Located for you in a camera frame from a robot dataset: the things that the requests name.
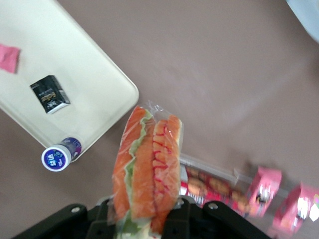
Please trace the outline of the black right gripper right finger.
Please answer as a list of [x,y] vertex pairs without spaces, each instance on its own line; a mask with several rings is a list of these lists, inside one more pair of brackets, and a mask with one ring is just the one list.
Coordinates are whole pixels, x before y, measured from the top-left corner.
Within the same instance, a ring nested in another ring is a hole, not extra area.
[[210,201],[202,208],[180,196],[169,213],[163,239],[268,239],[269,236],[226,204]]

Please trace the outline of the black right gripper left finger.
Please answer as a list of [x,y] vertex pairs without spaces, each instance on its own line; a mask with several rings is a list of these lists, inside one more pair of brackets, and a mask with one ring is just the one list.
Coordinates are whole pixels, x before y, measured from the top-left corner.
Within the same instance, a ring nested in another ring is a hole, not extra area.
[[88,210],[82,204],[70,204],[32,227],[15,235],[15,239],[113,239],[116,226],[108,221],[112,198],[102,198]]

